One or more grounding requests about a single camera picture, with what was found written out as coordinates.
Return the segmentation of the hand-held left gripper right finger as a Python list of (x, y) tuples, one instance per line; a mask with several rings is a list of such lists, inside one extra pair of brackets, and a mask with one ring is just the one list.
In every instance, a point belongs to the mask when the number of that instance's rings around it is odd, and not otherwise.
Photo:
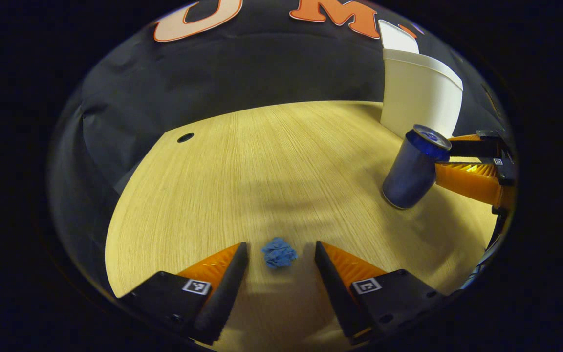
[(351, 345), (389, 338), (445, 299), (407, 270), (387, 272), (323, 241), (315, 245), (315, 264)]

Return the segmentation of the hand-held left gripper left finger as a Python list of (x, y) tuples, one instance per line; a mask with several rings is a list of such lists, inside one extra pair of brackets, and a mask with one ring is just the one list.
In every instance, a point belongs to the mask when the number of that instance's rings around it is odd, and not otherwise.
[(146, 322), (205, 345), (219, 340), (249, 263), (239, 242), (172, 274), (159, 270), (119, 298)]

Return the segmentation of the blue pop can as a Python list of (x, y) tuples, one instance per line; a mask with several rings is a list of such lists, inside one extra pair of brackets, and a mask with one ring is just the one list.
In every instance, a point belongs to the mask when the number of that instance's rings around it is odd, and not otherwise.
[(386, 200), (398, 209), (411, 209), (436, 179), (435, 164), (450, 159), (452, 144), (427, 126), (415, 124), (405, 136), (382, 185)]

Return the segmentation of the blue paper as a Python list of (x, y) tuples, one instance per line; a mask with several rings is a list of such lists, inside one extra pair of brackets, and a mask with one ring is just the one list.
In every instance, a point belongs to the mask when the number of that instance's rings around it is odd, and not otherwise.
[(273, 238), (261, 248), (266, 267), (277, 269), (291, 266), (299, 255), (283, 238)]

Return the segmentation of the white desktop garbage bin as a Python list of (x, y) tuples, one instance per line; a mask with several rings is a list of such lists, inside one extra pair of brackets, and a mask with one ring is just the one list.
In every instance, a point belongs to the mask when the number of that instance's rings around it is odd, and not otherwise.
[(440, 60), (421, 54), (416, 38), (378, 20), (384, 60), (384, 98), (380, 123), (400, 137), (415, 124), (447, 138), (455, 131), (463, 82)]

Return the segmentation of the black backdrop cloth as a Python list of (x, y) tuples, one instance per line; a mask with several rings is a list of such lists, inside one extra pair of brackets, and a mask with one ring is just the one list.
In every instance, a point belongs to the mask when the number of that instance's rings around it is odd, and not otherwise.
[(411, 56), (450, 84), (448, 106), (422, 120), (442, 135), (505, 131), (496, 96), (451, 46), (399, 14), (368, 0), (377, 38), (333, 22), (330, 0), (188, 0), (185, 24), (167, 41), (149, 25), (95, 65), (61, 113), (47, 167), (54, 223), (83, 276), (107, 290), (108, 220), (127, 181), (162, 133), (217, 114), (282, 103), (376, 102), (398, 82), (382, 60)]

